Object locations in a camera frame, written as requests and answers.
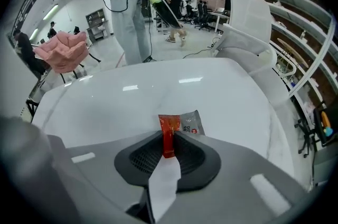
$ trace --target black shorts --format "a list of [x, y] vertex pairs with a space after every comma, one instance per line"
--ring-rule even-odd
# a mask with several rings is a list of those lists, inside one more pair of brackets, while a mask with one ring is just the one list
[[171, 0], [169, 8], [173, 11], [174, 15], [178, 18], [180, 13], [180, 6], [182, 0]]

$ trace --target snack package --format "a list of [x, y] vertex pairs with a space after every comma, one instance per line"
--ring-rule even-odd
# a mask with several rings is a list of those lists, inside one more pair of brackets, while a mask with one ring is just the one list
[[158, 117], [163, 132], [163, 156], [174, 157], [174, 134], [175, 131], [180, 130], [180, 117], [177, 115], [159, 115]]
[[180, 115], [182, 131], [205, 136], [198, 110]]

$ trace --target white chair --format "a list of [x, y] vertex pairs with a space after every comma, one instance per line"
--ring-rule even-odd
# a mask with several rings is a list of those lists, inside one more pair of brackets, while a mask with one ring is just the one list
[[274, 108], [285, 103], [288, 90], [273, 70], [277, 63], [275, 49], [269, 44], [271, 14], [264, 0], [231, 0], [229, 24], [224, 24], [222, 38], [212, 48], [216, 57], [238, 62], [253, 78]]

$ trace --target black mesh vent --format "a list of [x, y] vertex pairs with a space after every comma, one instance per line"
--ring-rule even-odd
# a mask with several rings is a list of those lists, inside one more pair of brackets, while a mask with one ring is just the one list
[[130, 154], [130, 162], [138, 170], [152, 175], [163, 152], [162, 135]]
[[181, 166], [182, 176], [193, 172], [204, 163], [205, 153], [203, 150], [178, 135], [175, 135], [174, 138], [174, 148]]

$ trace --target white table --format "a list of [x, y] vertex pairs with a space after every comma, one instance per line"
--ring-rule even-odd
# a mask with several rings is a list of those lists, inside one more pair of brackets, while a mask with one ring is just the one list
[[217, 21], [216, 21], [216, 28], [215, 28], [215, 33], [217, 33], [218, 30], [218, 25], [220, 24], [220, 18], [224, 18], [227, 20], [227, 24], [229, 24], [230, 17], [218, 13], [209, 13], [210, 15], [217, 16]]
[[[156, 131], [158, 114], [196, 109], [207, 136], [271, 160], [274, 111], [254, 80], [226, 58], [146, 63], [78, 79], [47, 92], [33, 124], [75, 147]], [[289, 154], [287, 142], [277, 144]], [[285, 158], [271, 161], [278, 166]]]

